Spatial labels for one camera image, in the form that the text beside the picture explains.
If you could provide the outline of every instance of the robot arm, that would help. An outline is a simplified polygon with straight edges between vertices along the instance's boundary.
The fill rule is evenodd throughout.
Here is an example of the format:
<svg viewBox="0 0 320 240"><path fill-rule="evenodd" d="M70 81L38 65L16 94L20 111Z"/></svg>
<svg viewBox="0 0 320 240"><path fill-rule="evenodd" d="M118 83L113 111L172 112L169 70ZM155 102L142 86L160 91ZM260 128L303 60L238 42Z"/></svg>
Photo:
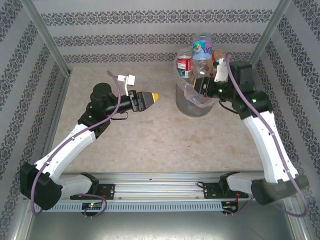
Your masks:
<svg viewBox="0 0 320 240"><path fill-rule="evenodd" d="M280 149L288 169L300 189L309 185L306 176L299 176L291 163L276 128L275 116L267 94L256 91L253 85L252 66L247 62L231 62L230 68L235 80L246 99L254 106L260 115L271 126L274 135L280 143ZM202 77L196 79L194 89L206 97L218 98L222 102L231 102L232 108L239 114L241 120L249 129L262 160L264 175L257 173L235 173L221 176L222 192L241 191L253 195L261 205L289 197L297 191L290 181L283 166L273 136L262 121L250 110L238 95L230 78Z"/></svg>
<svg viewBox="0 0 320 240"><path fill-rule="evenodd" d="M120 105L117 112L123 113L129 110L142 112L154 104L158 97L156 93L129 90L126 95L120 96ZM78 124L54 150L38 160L34 165L25 163L21 166L20 191L30 199L32 185L39 170L57 148L62 146L69 138L73 138L57 152L50 164L44 168L37 181L34 202L44 210L52 208L59 199L64 197L79 193L97 194L99 181L90 174L81 173L81 175L73 177L61 176L70 162L106 130L110 125L110 121L87 130L76 137L73 136L106 119L115 110L118 98L112 93L109 84L99 83L93 88L90 100L91 102L87 105L85 113L78 120Z"/></svg>

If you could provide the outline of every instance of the patterned wallpaper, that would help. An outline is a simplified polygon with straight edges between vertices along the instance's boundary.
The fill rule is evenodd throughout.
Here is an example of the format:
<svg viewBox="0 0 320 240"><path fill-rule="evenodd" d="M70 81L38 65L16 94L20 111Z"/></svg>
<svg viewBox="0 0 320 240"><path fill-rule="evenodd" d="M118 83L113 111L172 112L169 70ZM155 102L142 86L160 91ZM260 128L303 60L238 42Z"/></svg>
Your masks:
<svg viewBox="0 0 320 240"><path fill-rule="evenodd" d="M320 239L319 46L319 1L294 0L256 65L256 86L271 99L285 149L310 182L304 194L312 239Z"/></svg>
<svg viewBox="0 0 320 240"><path fill-rule="evenodd" d="M168 65L198 32L234 59L250 58L279 0L35 0L70 68Z"/></svg>
<svg viewBox="0 0 320 240"><path fill-rule="evenodd" d="M65 76L19 0L0 2L0 240L21 202L19 169L44 154Z"/></svg>

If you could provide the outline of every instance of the small white bracket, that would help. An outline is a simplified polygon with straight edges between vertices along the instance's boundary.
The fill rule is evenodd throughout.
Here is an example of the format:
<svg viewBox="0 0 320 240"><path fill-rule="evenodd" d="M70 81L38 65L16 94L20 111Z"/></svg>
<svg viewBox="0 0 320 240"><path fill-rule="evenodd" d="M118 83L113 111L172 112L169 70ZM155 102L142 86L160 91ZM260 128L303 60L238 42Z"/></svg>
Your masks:
<svg viewBox="0 0 320 240"><path fill-rule="evenodd" d="M118 75L118 81L124 82L124 91L125 95L129 96L127 85L133 86L135 85L136 77L132 74L129 75Z"/></svg>
<svg viewBox="0 0 320 240"><path fill-rule="evenodd" d="M215 75L214 81L216 83L228 81L227 63L224 58L219 59L219 65L216 67L216 75Z"/></svg>

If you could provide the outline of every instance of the bottle label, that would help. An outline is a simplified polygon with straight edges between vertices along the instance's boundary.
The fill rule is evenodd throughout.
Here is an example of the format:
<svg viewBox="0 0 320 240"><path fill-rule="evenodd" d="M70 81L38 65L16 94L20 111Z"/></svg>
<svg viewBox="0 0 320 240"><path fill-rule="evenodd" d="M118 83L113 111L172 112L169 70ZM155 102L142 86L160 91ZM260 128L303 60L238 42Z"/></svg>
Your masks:
<svg viewBox="0 0 320 240"><path fill-rule="evenodd" d="M206 60L212 58L211 42L206 40L194 42L193 58L196 60Z"/></svg>

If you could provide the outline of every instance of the decorative stripe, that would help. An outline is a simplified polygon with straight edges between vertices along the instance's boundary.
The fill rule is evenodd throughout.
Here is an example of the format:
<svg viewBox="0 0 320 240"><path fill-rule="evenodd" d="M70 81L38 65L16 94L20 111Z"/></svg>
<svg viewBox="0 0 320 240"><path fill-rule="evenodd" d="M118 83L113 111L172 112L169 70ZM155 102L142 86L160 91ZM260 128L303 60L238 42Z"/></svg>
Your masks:
<svg viewBox="0 0 320 240"><path fill-rule="evenodd" d="M227 52L233 59L249 60L251 52ZM176 52L112 53L64 55L67 64L128 63L128 62L172 62Z"/></svg>
<svg viewBox="0 0 320 240"><path fill-rule="evenodd" d="M301 167L301 162L299 161L299 156L297 154L297 150L295 148L295 144L290 136L290 132L288 130L288 126L286 121L284 120L283 113L280 110L279 102L276 98L275 92L273 91L272 85L270 83L269 76L263 65L261 59L259 59L256 63L256 69L259 73L264 91L268 94L270 102L272 104L273 113L275 116L275 124L276 128L279 130L280 138L283 142L286 153L288 154L289 159L291 160L294 167L297 169L299 175L304 174L304 170Z"/></svg>
<svg viewBox="0 0 320 240"><path fill-rule="evenodd" d="M299 97L294 89L294 85L292 84L278 51L271 40L265 47L265 50L270 58L270 61L272 62L280 85L282 86L283 93L288 100L292 114L295 117L297 126L302 134L302 139L305 141L305 145L307 146L308 152L311 155L313 165L317 169L317 174L320 174L320 144L317 142L315 132L311 128L311 124L309 124L308 117L306 116L303 106L300 104Z"/></svg>
<svg viewBox="0 0 320 240"><path fill-rule="evenodd" d="M33 45L38 31L30 21L28 27L23 33L22 38L17 45L17 48L14 50L14 54L9 60L9 63L6 65L7 68L4 70L0 79L0 111L2 111L2 106L6 103L6 99L11 92L13 83L16 81L18 73L21 70L22 64L25 62L29 50Z"/></svg>
<svg viewBox="0 0 320 240"><path fill-rule="evenodd" d="M59 91L59 94L58 94L58 99L55 103L55 107L54 107L54 111L52 113L52 116L51 116L51 119L50 119L50 122L49 122L49 127L48 127L48 131L46 132L46 136L45 136L45 140L44 140L44 143L43 143L43 147L42 147L42 150L41 150L41 153L40 153L40 158L43 157L43 155L45 154L45 148L47 146L47 141L48 141L48 138L49 138L49 134L50 134L50 129L51 129L51 125L54 121L54 118L55 118L55 114L56 114L56 108L57 108L57 105L58 105L58 102L59 102L59 98L60 98L60 93L62 91L62 88L64 86L63 84L64 82L62 82L62 85L61 85L61 88L60 88L60 91Z"/></svg>
<svg viewBox="0 0 320 240"><path fill-rule="evenodd" d="M315 0L294 0L295 6L304 16L316 39L320 41L320 7Z"/></svg>
<svg viewBox="0 0 320 240"><path fill-rule="evenodd" d="M288 131L286 121L284 120L283 114L281 112L281 109L279 107L279 103L277 101L275 92L272 88L270 79L268 74L266 73L266 69L261 61L261 59L258 60L256 64L256 69L258 70L262 85L264 87L265 92L268 94L269 99L271 101L273 112L275 115L275 123L276 127L279 130L279 135L281 137L281 140L284 142L285 150L288 154L288 157L291 159L292 164L297 169L299 175L304 174L304 170L302 168L302 164L300 162L300 159L297 155L297 151L295 149L295 145L292 142L292 138L290 137L290 133ZM303 190L304 196L306 197L306 200L308 202L308 205L310 207L309 211L309 219L313 223L314 231L316 236L320 239L320 225L319 225L319 219L320 219L320 212L319 208L317 206L317 201L313 197L313 192L310 190L310 187L306 187Z"/></svg>
<svg viewBox="0 0 320 240"><path fill-rule="evenodd" d="M3 41L18 13L23 8L19 0L7 0L0 11L0 42Z"/></svg>
<svg viewBox="0 0 320 240"><path fill-rule="evenodd" d="M48 27L106 24L267 23L271 9L148 10L42 13Z"/></svg>
<svg viewBox="0 0 320 240"><path fill-rule="evenodd" d="M194 35L195 33L56 36L54 40L58 47L192 44ZM260 37L259 33L213 33L212 42L215 44L256 44Z"/></svg>
<svg viewBox="0 0 320 240"><path fill-rule="evenodd" d="M2 175L6 171L6 165L8 165L13 147L16 145L21 127L23 126L23 122L26 118L49 55L50 51L47 46L44 45L31 72L25 89L23 90L23 94L19 101L19 105L17 106L17 110L14 112L14 117L9 125L9 129L6 131L7 135L5 135L3 138L3 144L1 145L0 149L0 180L2 180Z"/></svg>
<svg viewBox="0 0 320 240"><path fill-rule="evenodd" d="M23 150L23 154L21 156L21 160L19 162L19 167L17 168L17 172L15 173L14 180L12 182L12 187L10 188L9 195L7 196L7 201L4 204L4 211L1 213L1 229L0 229L0 239L6 239L6 234L9 231L9 226L14 216L14 210L17 206L17 201L20 195L20 167L24 162L29 162L30 158L34 151L34 146L38 139L40 129L44 123L45 113L48 109L48 105L50 102L50 98L52 96L53 90L55 88L55 84L57 82L57 77L59 75L60 69L57 63L54 64L53 69L51 71L50 77L48 79L46 88L44 90L40 105L38 107L37 115L31 127L30 134L28 136L26 147ZM61 87L59 90L59 95L61 94L63 82L61 83ZM53 114L56 112L56 108L59 102L59 98L57 99Z"/></svg>
<svg viewBox="0 0 320 240"><path fill-rule="evenodd" d="M286 17L281 19L277 28L285 41L291 56L294 58L296 66L304 77L306 86L309 88L309 92L312 94L312 98L315 100L315 104L317 104L318 110L320 111L319 73L314 67L312 61L308 58L307 52Z"/></svg>

